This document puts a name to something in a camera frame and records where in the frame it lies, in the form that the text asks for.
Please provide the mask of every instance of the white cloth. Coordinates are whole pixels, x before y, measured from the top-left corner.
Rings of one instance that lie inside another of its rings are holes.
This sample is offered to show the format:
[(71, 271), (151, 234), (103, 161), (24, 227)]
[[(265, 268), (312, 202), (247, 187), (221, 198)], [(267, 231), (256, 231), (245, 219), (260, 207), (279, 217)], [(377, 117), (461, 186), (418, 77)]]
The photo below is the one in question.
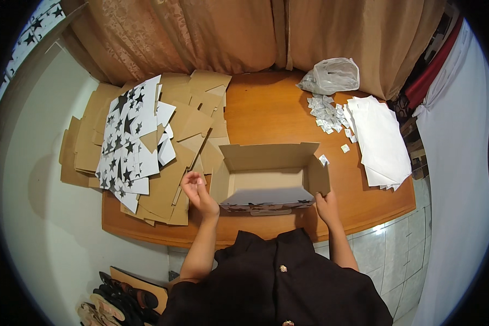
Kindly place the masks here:
[(489, 67), (465, 21), (442, 71), (417, 120), (431, 179), (432, 232), (412, 326), (440, 325), (449, 316), (489, 244)]

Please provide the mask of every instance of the person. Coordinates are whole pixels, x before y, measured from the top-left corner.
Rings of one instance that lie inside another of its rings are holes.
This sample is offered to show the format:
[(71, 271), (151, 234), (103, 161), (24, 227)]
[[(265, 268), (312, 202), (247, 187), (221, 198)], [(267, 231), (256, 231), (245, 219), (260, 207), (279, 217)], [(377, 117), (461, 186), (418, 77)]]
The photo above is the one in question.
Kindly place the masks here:
[(158, 325), (392, 324), (371, 278), (359, 273), (333, 191), (315, 195), (329, 260), (302, 228), (271, 240), (239, 231), (234, 245), (215, 251), (219, 205), (197, 172), (181, 187), (203, 219)]

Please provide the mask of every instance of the wooden table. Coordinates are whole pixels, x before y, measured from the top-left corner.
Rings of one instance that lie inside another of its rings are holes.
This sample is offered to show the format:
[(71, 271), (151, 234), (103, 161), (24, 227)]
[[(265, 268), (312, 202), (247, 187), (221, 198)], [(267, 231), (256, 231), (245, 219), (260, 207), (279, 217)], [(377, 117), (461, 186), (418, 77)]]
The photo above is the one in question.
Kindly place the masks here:
[[(315, 155), (324, 154), (330, 162), (330, 183), (337, 195), (339, 215), (346, 234), (366, 230), (414, 210), (415, 193), (411, 177), (396, 192), (368, 187), (358, 143), (351, 144), (344, 132), (326, 134), (317, 127), (306, 101), (311, 94), (294, 86), (303, 75), (300, 71), (282, 71), (233, 76), (227, 90), (225, 110), (230, 142), (241, 145), (321, 142)], [(367, 94), (352, 91), (337, 93), (333, 97), (336, 103), (344, 104), (352, 96), (365, 97)], [(340, 146), (346, 143), (351, 150), (343, 153)], [(188, 226), (156, 223), (152, 227), (120, 212), (114, 195), (103, 193), (102, 227), (113, 234), (188, 248), (201, 221), (193, 207), (189, 215)], [(291, 215), (222, 215), (217, 226), (216, 247), (232, 245), (239, 230), (271, 239), (296, 227), (304, 227), (313, 242), (328, 239), (326, 225), (311, 207), (294, 211)]]

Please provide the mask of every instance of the stack of white paper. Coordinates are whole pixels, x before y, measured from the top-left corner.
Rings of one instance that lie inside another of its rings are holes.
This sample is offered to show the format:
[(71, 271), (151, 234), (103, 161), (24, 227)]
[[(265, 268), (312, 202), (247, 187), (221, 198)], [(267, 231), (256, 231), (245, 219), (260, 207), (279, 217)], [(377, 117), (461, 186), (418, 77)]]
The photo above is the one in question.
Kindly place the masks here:
[(352, 115), (368, 185), (397, 190), (411, 174), (411, 162), (395, 112), (372, 96), (348, 100), (345, 111)]

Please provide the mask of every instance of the red curtain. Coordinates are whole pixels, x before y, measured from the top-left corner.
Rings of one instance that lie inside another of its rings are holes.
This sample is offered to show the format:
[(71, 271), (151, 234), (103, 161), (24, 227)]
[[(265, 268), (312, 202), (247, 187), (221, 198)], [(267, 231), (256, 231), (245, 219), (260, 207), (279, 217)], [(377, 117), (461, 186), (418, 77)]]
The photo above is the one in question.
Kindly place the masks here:
[(458, 36), (458, 32), (460, 31), (460, 27), (462, 26), (463, 18), (462, 16), (458, 17), (456, 21), (456, 25), (451, 31), (451, 34), (447, 37), (447, 40), (444, 42), (442, 47), (438, 50), (437, 55), (431, 60), (428, 67), (425, 71), (415, 80), (411, 86), (406, 89), (406, 96), (409, 100), (408, 107), (410, 109), (416, 108), (425, 95), (428, 93), (428, 89), (431, 86), (431, 83), (437, 77), (438, 72), (444, 65), (447, 56), (451, 52), (453, 45), (455, 44), (456, 38)]

